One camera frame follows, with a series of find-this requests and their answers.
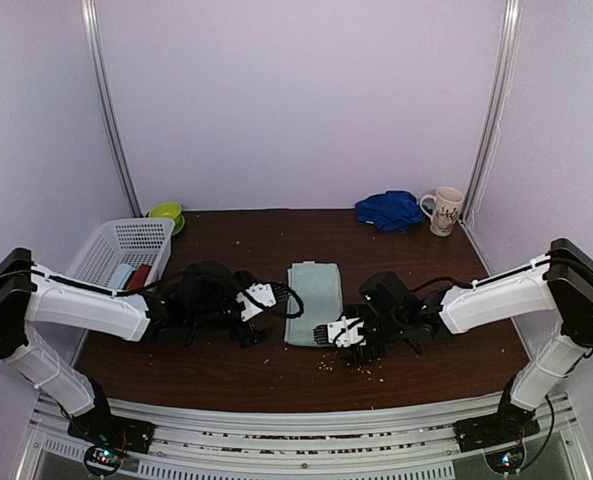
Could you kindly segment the mint green towel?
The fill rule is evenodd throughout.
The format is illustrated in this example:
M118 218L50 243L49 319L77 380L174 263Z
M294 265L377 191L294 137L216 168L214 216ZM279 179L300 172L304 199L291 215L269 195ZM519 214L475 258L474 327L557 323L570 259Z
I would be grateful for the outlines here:
M287 319L284 342L299 347L320 347L314 329L339 319L343 310L341 274L335 263L306 261L288 269L288 286L304 305L303 314Z

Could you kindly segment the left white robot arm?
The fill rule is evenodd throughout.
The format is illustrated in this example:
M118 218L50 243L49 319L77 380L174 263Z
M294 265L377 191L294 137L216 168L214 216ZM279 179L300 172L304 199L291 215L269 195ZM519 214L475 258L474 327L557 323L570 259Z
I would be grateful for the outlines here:
M109 444L120 424L101 387L62 361L33 325L73 326L143 342L187 340L199 325L223 321L256 339L250 320L277 303L270 284L215 262L193 264L181 277L168 295L148 286L111 290L44 269L29 250L16 248L0 262L0 360L56 400L97 443Z

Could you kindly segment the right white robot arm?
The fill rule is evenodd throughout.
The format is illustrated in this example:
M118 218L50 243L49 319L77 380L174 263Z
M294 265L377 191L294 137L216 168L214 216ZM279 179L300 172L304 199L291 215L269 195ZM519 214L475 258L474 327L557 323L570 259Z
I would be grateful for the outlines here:
M382 356L389 341L419 351L438 338L523 314L555 311L561 324L537 357L504 391L489 419L495 440L511 440L547 394L593 351L593 260L560 238L548 252L513 270L470 282L443 278L445 288L425 297L393 272L381 272L360 288L363 304L323 327L333 346L348 348L361 365Z

